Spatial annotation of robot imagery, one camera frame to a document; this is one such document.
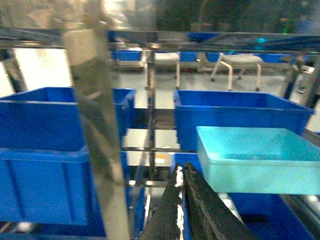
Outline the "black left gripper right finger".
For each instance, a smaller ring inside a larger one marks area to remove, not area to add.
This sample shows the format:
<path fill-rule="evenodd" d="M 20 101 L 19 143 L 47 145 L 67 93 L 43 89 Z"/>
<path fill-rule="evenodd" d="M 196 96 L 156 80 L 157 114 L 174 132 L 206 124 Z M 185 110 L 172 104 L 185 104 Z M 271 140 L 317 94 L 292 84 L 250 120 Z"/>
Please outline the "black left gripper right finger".
<path fill-rule="evenodd" d="M 191 162 L 184 164 L 184 190 L 193 240 L 256 240 Z"/>

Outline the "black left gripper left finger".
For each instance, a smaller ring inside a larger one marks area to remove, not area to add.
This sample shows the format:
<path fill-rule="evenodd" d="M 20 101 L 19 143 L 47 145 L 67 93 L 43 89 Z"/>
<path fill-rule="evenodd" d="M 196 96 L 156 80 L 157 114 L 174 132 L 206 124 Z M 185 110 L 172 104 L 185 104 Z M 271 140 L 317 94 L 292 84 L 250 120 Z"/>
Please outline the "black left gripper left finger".
<path fill-rule="evenodd" d="M 141 240 L 182 240 L 184 238 L 183 195 L 183 168 L 177 163 L 158 207 L 140 234 Z"/>

